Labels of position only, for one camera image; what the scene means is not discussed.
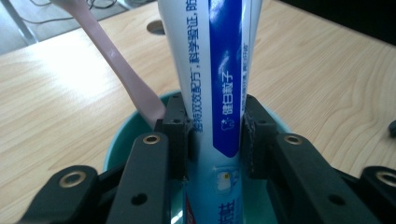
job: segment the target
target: white toothpaste tube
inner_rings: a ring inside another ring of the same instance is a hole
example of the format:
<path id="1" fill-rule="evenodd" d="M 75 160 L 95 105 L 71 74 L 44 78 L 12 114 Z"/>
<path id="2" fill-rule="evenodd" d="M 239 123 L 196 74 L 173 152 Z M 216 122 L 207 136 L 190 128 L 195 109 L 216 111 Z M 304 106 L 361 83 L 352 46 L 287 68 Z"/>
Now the white toothpaste tube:
<path id="1" fill-rule="evenodd" d="M 158 0 L 193 121 L 184 223 L 243 223 L 239 147 L 262 0 Z"/>

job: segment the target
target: pink handle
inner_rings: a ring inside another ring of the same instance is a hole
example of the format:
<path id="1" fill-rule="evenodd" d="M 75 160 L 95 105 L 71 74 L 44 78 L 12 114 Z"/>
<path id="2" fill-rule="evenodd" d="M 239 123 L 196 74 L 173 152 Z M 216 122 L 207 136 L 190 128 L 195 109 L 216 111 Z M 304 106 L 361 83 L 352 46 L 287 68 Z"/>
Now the pink handle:
<path id="1" fill-rule="evenodd" d="M 84 0 L 50 1 L 70 13 L 81 25 L 82 29 L 119 77 L 132 102 L 134 102 L 137 111 L 139 111 L 146 123 L 154 129 L 157 119 L 162 119 L 165 114 L 163 102 L 122 57 L 96 18 L 91 14 L 86 2 Z"/>

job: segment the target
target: wood grain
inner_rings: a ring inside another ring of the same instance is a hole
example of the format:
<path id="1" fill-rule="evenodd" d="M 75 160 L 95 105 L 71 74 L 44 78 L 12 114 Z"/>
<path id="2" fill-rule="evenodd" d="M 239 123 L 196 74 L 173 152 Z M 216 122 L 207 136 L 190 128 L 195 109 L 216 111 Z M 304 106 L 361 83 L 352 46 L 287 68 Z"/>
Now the wood grain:
<path id="1" fill-rule="evenodd" d="M 101 22 L 158 94 L 178 89 L 165 36 L 149 4 Z M 248 92 L 311 140 L 335 168 L 396 169 L 396 48 L 279 2 L 262 8 Z M 0 57 L 0 223 L 17 221 L 56 172 L 102 171 L 111 139 L 134 111 L 81 31 Z"/>

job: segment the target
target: teal cup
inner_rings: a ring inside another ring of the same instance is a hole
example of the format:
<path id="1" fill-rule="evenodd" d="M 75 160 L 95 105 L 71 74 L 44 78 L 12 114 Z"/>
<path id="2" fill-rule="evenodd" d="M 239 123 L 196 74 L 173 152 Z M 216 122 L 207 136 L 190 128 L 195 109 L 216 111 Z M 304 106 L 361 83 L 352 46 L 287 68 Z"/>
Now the teal cup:
<path id="1" fill-rule="evenodd" d="M 161 100 L 167 105 L 168 99 L 177 91 L 168 92 L 161 96 Z M 268 113 L 277 123 L 277 130 L 280 133 L 291 133 L 289 127 L 282 119 L 269 108 L 265 107 Z M 134 112 L 127 118 L 111 142 L 105 159 L 104 171 L 121 165 L 128 160 L 134 140 L 142 133 L 151 132 L 150 127 L 143 120 L 139 113 Z M 182 224 L 183 222 L 183 183 L 171 181 L 171 224 Z M 244 197 L 244 223 L 277 223 L 271 201 L 266 190 L 266 180 L 251 180 L 243 178 Z"/>

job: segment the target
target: blue label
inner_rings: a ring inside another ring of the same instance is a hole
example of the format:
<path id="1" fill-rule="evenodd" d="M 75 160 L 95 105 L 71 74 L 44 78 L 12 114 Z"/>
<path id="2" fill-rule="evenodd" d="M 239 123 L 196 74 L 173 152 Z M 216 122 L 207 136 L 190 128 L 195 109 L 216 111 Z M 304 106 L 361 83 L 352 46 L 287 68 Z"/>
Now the blue label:
<path id="1" fill-rule="evenodd" d="M 227 157 L 239 150 L 242 1 L 209 0 L 213 146 Z"/>

